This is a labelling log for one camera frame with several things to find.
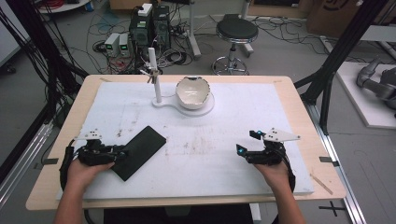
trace white bowl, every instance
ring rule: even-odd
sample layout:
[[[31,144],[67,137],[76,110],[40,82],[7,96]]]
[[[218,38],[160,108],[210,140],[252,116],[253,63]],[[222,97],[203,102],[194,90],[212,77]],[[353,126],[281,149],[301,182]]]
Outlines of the white bowl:
[[[210,87],[201,77],[184,77],[176,86],[178,103],[186,109],[202,108],[209,98]]]

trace human arm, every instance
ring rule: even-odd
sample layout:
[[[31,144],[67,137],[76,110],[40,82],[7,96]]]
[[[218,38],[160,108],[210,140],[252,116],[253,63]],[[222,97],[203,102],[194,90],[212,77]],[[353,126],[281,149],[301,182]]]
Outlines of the human arm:
[[[276,198],[279,224],[305,223],[303,214],[289,186],[288,168],[284,162],[277,165],[254,165],[265,178]]]
[[[67,171],[67,184],[58,205],[54,224],[82,223],[82,196],[96,175],[108,170],[114,162],[104,165],[87,166],[79,160],[71,162]]]

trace human hand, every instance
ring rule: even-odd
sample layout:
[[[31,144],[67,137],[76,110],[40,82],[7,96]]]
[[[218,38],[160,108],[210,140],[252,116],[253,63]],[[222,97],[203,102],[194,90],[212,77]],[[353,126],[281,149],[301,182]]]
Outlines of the human hand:
[[[262,173],[272,190],[290,188],[288,167],[285,162],[271,166],[262,164],[254,164],[254,166]]]
[[[113,165],[114,162],[103,165],[88,166],[81,163],[79,159],[73,160],[70,164],[69,170],[67,171],[66,187],[81,190],[83,192],[95,179],[97,174],[110,169]]]

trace black stool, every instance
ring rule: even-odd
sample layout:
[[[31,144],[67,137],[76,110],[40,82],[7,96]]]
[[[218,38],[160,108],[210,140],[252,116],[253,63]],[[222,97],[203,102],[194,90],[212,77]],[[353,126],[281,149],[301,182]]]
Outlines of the black stool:
[[[227,56],[217,58],[212,64],[213,73],[216,75],[249,75],[248,68],[240,59],[233,56],[236,44],[253,42],[259,34],[259,29],[250,21],[239,18],[224,19],[216,27],[218,36],[233,43]]]

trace concrete floor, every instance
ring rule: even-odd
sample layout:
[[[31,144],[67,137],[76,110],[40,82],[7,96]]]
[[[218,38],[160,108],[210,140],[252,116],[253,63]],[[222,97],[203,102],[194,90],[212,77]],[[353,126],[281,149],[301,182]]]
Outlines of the concrete floor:
[[[114,32],[129,26],[127,13],[113,12],[108,9],[106,2],[102,3],[92,13],[83,9],[76,9],[57,14],[57,22],[66,39],[76,61],[90,74],[98,74],[93,62],[84,51],[88,51],[97,60],[98,65],[106,67],[106,59],[101,54],[92,51],[92,44],[105,40],[105,35],[93,35],[100,28],[97,23],[119,23]],[[215,35],[216,24],[209,17],[195,20],[196,27],[202,28],[197,34],[197,41],[203,54],[198,61],[189,65],[174,65],[163,69],[165,75],[208,75],[212,74],[210,65],[219,56],[228,54],[230,44]],[[291,33],[300,36],[308,34],[304,28],[304,21],[298,21],[302,26],[288,25]],[[279,29],[269,31],[271,35],[280,36]],[[237,56],[241,58],[254,76],[288,76],[293,81],[300,80],[316,72],[326,60],[324,47],[317,39],[308,39],[312,44],[291,44],[274,38],[260,30],[258,39],[251,44],[255,52],[246,58],[241,50]],[[285,37],[295,35],[284,33]],[[372,43],[361,42],[351,52],[356,61],[357,57],[369,62],[375,55],[380,55],[384,62],[394,61],[381,49]],[[7,74],[4,68],[0,70],[0,162],[15,147],[30,123],[44,105],[44,84],[33,72],[32,65],[23,53],[18,53],[11,59],[17,68],[16,74]],[[329,113],[328,131],[332,143],[344,167],[349,183],[357,197],[358,203],[367,223],[396,223],[396,146],[394,144],[394,130],[373,129],[365,127],[354,105],[349,100],[345,90],[334,79],[332,99]],[[0,210],[0,223],[50,223],[54,211],[32,212],[25,208],[25,202],[39,175],[40,170],[34,168],[39,163],[41,154],[50,145],[59,130],[55,129],[46,145],[35,158],[32,166],[23,176],[3,208]],[[332,201],[336,207],[345,207],[342,201]],[[320,206],[330,206],[329,201],[299,202],[308,223],[350,223],[346,211],[319,209]],[[271,223],[276,215],[274,203],[261,203],[262,223]],[[92,219],[101,223],[101,210],[92,210]]]

